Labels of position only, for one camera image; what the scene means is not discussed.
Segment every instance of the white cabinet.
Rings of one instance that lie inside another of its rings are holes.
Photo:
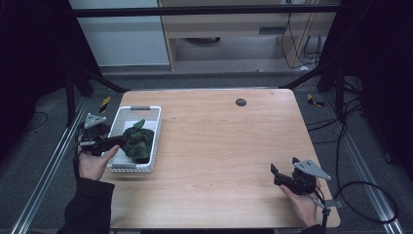
[[[73,9],[158,7],[157,0],[69,0]],[[101,67],[169,66],[160,17],[78,18]]]
[[[283,0],[158,0],[161,7],[278,5]],[[336,3],[340,0],[299,0],[299,3]],[[173,68],[179,38],[279,36],[289,65],[296,66],[308,36],[327,35],[335,13],[227,14],[165,16],[164,29]],[[273,33],[261,29],[273,28]]]

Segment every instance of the aluminum rail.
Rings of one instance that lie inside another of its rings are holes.
[[[84,112],[87,106],[89,98],[82,97],[81,102],[76,111],[76,118],[73,121],[70,127],[67,127],[58,143],[54,154],[52,155],[48,165],[46,166],[45,171],[40,177],[33,193],[31,194],[26,206],[21,212],[18,220],[12,227],[12,234],[24,234],[27,232],[33,217],[36,215],[36,212],[45,197],[45,194],[49,188],[52,179],[57,171],[58,165],[60,164],[61,159],[63,158],[66,149],[69,145],[70,139],[73,138],[74,133],[76,132],[77,125],[82,121],[81,117],[84,116]]]
[[[199,6],[118,9],[75,9],[72,11],[45,11],[43,14],[72,16],[76,18],[149,17],[183,15],[229,15],[271,13],[331,13],[355,9],[356,6],[340,4],[303,5],[245,5],[245,6]]]
[[[328,109],[330,110],[333,117],[337,117],[334,112],[334,105],[332,97],[329,94],[322,94],[324,100],[326,100],[326,104]],[[336,122],[337,128],[341,130],[340,123]],[[353,165],[356,167],[356,171],[358,176],[367,182],[371,182],[374,184],[378,184],[374,175],[368,169],[366,163],[362,159],[361,153],[358,151],[356,143],[354,142],[350,133],[346,133],[343,136],[343,140],[347,148],[349,149],[349,155],[353,162]],[[365,187],[366,192],[370,198],[371,203],[376,210],[377,215],[380,217],[381,220],[389,220],[394,216],[394,211],[392,209],[391,204],[389,203],[387,197],[383,192],[372,188],[371,186]],[[403,234],[403,228],[401,227],[400,223],[396,219],[391,223],[384,224],[384,227],[389,234]]]

